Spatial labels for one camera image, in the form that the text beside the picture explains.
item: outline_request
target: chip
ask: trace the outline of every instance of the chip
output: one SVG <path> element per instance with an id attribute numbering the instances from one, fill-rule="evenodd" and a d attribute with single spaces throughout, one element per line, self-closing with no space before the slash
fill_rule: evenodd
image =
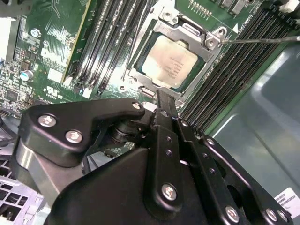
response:
<path id="1" fill-rule="evenodd" d="M 31 60 L 33 60 L 33 61 L 36 60 L 36 57 L 37 57 L 37 55 L 35 53 L 30 54 L 30 59 Z"/>
<path id="2" fill-rule="evenodd" d="M 27 62 L 21 62 L 21 71 L 28 70 L 30 64 Z"/>
<path id="3" fill-rule="evenodd" d="M 161 35 L 147 55 L 142 71 L 158 86 L 178 88 L 197 60 L 197 55 Z"/>
<path id="4" fill-rule="evenodd" d="M 30 52 L 29 51 L 25 51 L 25 57 L 27 57 L 27 58 L 30 57 Z"/>
<path id="5" fill-rule="evenodd" d="M 7 92 L 6 92 L 6 99 L 10 100 L 10 101 L 13 101 L 13 102 L 16 102 L 18 100 L 18 93 L 8 89 Z"/>

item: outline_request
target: metal frame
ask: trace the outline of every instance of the metal frame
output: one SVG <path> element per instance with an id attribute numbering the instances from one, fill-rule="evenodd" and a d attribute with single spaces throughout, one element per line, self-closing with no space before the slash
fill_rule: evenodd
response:
<path id="1" fill-rule="evenodd" d="M 28 14 L 31 11 L 33 0 L 24 0 L 18 4 L 18 0 L 9 0 L 8 4 L 0 1 L 0 17 L 16 17 Z"/>
<path id="2" fill-rule="evenodd" d="M 184 20 L 185 23 L 182 26 L 173 27 L 173 25 L 178 23 L 179 19 Z M 128 76 L 137 79 L 137 82 L 140 84 L 140 89 L 143 88 L 141 90 L 145 95 L 153 96 L 155 91 L 161 90 L 173 96 L 177 100 L 176 106 L 180 106 L 190 96 L 195 89 L 196 84 L 200 82 L 213 61 L 219 55 L 222 47 L 219 43 L 225 39 L 227 30 L 225 27 L 219 27 L 216 30 L 209 32 L 176 10 L 174 0 L 160 0 L 150 10 L 150 13 L 146 17 L 145 22 L 137 35 L 135 46 L 133 48 L 134 53 L 137 51 L 137 48 L 141 46 L 141 41 L 153 20 L 155 20 L 156 23 L 143 43 L 142 49 L 144 49 L 152 33 L 159 32 L 173 41 L 186 41 L 189 44 L 189 50 L 203 58 L 206 64 L 199 71 L 193 82 L 191 82 L 182 93 L 175 92 L 165 86 L 159 87 L 153 84 L 151 78 L 138 72 L 136 68 L 134 68 L 134 64 L 140 57 L 141 52 L 138 53 L 135 61 L 132 63 L 131 69 L 127 71 L 127 74 Z"/>
<path id="3" fill-rule="evenodd" d="M 20 211 L 13 221 L 8 221 L 5 217 L 0 217 L 1 225 L 33 225 L 35 224 L 35 216 L 41 210 L 44 211 L 45 214 L 39 219 L 44 221 L 50 212 L 44 197 L 18 180 L 15 180 L 12 177 L 12 173 L 8 167 L 8 164 L 8 160 L 2 160 L 2 158 L 0 159 L 0 169 L 9 171 L 7 176 L 0 176 L 0 192 L 2 192 L 0 209 L 3 205 L 9 205 L 20 209 Z M 8 202 L 7 200 L 10 194 L 19 195 L 19 200 L 16 203 Z M 26 197 L 27 200 L 23 204 L 20 204 L 22 197 Z"/>

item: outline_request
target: capacitor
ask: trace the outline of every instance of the capacitor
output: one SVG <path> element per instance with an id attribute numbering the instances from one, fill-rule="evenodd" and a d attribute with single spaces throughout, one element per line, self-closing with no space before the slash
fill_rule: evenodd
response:
<path id="1" fill-rule="evenodd" d="M 20 74 L 20 79 L 22 81 L 28 81 L 31 80 L 32 78 L 33 78 L 33 72 L 31 70 L 25 70 Z"/>

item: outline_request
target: sticker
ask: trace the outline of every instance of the sticker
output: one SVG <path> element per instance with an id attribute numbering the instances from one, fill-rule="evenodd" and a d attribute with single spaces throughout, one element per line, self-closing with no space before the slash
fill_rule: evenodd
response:
<path id="1" fill-rule="evenodd" d="M 292 188 L 288 187 L 274 199 L 291 214 L 292 219 L 300 215 L 300 199 Z"/>
<path id="2" fill-rule="evenodd" d="M 239 33 L 239 26 L 238 26 L 238 24 L 236 24 L 234 26 L 234 28 L 232 29 L 232 31 L 235 32 L 235 33 Z"/>
<path id="3" fill-rule="evenodd" d="M 50 68 L 48 73 L 48 79 L 60 83 L 62 79 L 62 73 L 55 69 Z"/>
<path id="4" fill-rule="evenodd" d="M 43 45 L 44 45 L 45 47 L 48 47 L 48 46 L 49 46 L 49 42 L 48 42 L 48 41 L 43 41 Z"/>

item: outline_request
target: white label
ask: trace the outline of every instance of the white label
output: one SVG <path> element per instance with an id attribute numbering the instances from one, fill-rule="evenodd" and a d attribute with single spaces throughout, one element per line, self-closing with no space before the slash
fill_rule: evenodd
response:
<path id="1" fill-rule="evenodd" d="M 291 214 L 292 219 L 300 215 L 300 199 L 290 187 L 277 195 L 275 200 Z"/>
<path id="2" fill-rule="evenodd" d="M 46 96 L 48 96 L 50 98 L 53 98 L 53 99 L 60 98 L 60 99 L 62 99 L 62 95 L 58 94 L 60 91 L 54 89 L 53 87 L 47 86 L 47 88 L 44 88 L 44 92 L 47 92 Z"/>
<path id="3" fill-rule="evenodd" d="M 62 79 L 62 73 L 59 71 L 56 71 L 55 69 L 50 68 L 49 73 L 48 73 L 48 79 L 55 81 L 57 83 L 61 82 Z"/>

